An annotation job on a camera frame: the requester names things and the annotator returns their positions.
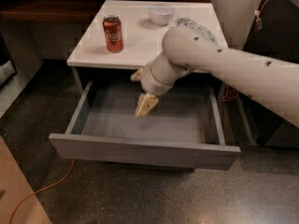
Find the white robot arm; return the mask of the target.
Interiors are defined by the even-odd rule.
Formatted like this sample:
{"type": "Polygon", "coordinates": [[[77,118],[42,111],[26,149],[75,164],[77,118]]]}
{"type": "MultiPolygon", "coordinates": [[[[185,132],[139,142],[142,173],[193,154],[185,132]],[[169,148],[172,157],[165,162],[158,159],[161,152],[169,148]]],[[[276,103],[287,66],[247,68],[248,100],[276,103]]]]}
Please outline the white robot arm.
{"type": "Polygon", "coordinates": [[[186,26],[164,35],[162,52],[131,75],[141,83],[135,115],[145,117],[181,77],[199,69],[299,127],[299,65],[217,45],[186,26]]]}

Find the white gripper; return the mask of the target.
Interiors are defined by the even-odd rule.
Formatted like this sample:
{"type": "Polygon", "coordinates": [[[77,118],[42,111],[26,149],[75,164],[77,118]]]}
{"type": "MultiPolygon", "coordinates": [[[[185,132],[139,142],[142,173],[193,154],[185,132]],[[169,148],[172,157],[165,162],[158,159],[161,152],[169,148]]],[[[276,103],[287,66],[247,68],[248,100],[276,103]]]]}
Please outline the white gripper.
{"type": "Polygon", "coordinates": [[[138,98],[135,110],[137,118],[147,116],[159,102],[156,96],[163,96],[173,88],[173,85],[163,84],[161,81],[158,81],[152,74],[151,67],[148,65],[136,70],[131,74],[130,79],[132,82],[140,81],[143,91],[146,92],[141,93],[138,98]]]}

